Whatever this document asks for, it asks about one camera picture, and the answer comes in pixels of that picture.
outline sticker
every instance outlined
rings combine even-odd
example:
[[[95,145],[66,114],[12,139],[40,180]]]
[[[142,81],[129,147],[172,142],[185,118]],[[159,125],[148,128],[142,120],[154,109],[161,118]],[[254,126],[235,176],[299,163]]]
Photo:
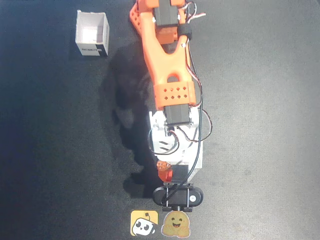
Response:
[[[134,210],[131,212],[130,233],[132,236],[151,236],[156,232],[158,212],[153,210]]]
[[[190,221],[183,211],[171,211],[165,218],[161,228],[162,235],[166,237],[178,237],[180,239],[190,236]]]

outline orange 3d-printed part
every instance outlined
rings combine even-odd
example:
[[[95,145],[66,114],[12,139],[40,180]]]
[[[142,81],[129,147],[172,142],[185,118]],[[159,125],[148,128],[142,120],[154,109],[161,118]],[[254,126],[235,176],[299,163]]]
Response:
[[[182,7],[185,0],[171,0],[172,6]],[[143,45],[144,60],[149,70],[155,97],[156,109],[161,111],[165,106],[196,104],[195,85],[187,70],[190,65],[187,36],[178,39],[177,27],[157,28],[153,8],[159,6],[159,0],[137,0],[130,11],[130,20],[140,34]],[[186,22],[184,10],[179,9],[179,24]],[[161,44],[177,41],[172,54],[164,51]],[[170,77],[177,81],[168,82]]]

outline orange joint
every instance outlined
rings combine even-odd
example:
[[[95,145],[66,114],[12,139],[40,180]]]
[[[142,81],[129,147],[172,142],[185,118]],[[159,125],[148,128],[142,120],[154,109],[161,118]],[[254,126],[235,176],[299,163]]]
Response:
[[[156,167],[158,169],[159,178],[165,183],[170,183],[174,172],[171,168],[171,164],[166,161],[159,160],[156,163]]]

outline dark fabric surface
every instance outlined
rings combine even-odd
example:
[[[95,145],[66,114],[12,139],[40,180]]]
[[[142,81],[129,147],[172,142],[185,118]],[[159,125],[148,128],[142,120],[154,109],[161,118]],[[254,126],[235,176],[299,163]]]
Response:
[[[319,239],[319,3],[197,2],[191,49],[214,131],[189,239]],[[132,5],[0,1],[1,239],[126,240],[133,209],[163,221]],[[77,9],[106,13],[107,58],[80,56]]]

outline white cardboard box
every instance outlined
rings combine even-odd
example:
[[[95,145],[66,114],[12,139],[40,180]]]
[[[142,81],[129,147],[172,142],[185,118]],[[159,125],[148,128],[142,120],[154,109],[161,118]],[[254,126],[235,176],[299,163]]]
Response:
[[[75,43],[83,56],[107,56],[110,28],[104,12],[77,11]]]

